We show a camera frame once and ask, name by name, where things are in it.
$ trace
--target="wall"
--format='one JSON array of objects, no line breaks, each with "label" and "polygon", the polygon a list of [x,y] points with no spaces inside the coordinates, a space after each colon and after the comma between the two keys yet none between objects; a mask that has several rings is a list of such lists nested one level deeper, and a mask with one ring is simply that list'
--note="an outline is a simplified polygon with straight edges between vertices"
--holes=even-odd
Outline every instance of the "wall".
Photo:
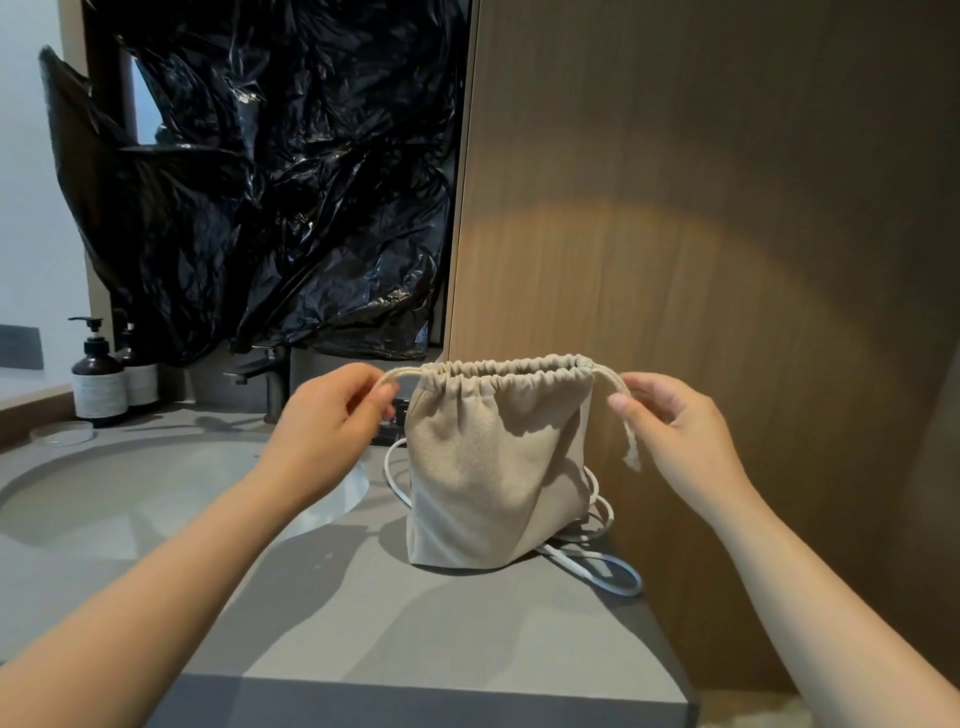
[{"label": "wall", "polygon": [[[689,381],[771,506],[877,605],[960,337],[958,12],[482,0],[451,356],[581,352]],[[788,689],[710,529],[620,462],[602,394],[588,464],[691,679]]]},{"label": "wall", "polygon": [[90,304],[84,249],[60,195],[36,57],[60,52],[54,0],[0,3],[0,323],[39,327],[45,370],[0,369],[0,400],[66,383]]},{"label": "wall", "polygon": [[924,437],[880,598],[895,629],[960,687],[960,348]]}]

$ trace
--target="right hand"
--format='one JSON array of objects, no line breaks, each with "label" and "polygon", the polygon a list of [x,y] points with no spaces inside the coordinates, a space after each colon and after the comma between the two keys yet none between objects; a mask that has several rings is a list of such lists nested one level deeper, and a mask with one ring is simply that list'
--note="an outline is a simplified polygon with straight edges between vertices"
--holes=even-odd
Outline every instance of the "right hand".
[{"label": "right hand", "polygon": [[611,395],[610,407],[643,440],[687,505],[712,522],[731,508],[762,503],[711,398],[672,376],[631,373],[623,380],[634,397]]}]

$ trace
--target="black plastic bag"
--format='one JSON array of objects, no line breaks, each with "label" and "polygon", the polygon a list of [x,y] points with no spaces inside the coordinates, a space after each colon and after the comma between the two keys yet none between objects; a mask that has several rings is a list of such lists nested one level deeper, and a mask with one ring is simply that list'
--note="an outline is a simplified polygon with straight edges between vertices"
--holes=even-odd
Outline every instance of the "black plastic bag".
[{"label": "black plastic bag", "polygon": [[248,295],[224,316],[233,348],[422,357],[452,219],[459,0],[92,5],[170,138],[255,167],[262,194],[234,240],[250,254]]},{"label": "black plastic bag", "polygon": [[247,298],[253,165],[216,149],[138,147],[51,49],[40,64],[57,177],[94,270],[164,361],[195,361],[233,333]]}]

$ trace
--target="black faucet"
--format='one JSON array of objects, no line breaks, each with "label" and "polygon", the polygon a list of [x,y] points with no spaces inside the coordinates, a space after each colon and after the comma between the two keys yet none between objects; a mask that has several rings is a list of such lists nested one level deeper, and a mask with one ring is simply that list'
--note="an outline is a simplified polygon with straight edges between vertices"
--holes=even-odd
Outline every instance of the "black faucet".
[{"label": "black faucet", "polygon": [[290,347],[253,347],[266,349],[267,355],[249,364],[241,364],[232,372],[224,372],[234,384],[246,384],[255,376],[267,376],[267,415],[263,421],[276,425],[290,399]]}]

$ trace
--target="cord end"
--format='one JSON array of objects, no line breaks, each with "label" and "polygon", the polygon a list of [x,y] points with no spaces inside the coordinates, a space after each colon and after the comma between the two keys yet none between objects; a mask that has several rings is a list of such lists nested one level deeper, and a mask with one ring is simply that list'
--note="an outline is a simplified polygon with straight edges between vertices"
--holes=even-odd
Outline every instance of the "cord end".
[{"label": "cord end", "polygon": [[627,464],[627,467],[630,470],[637,473],[640,472],[640,451],[636,445],[636,435],[631,429],[627,429],[627,440],[630,443],[630,448],[627,450],[627,455],[623,458],[623,462]]}]

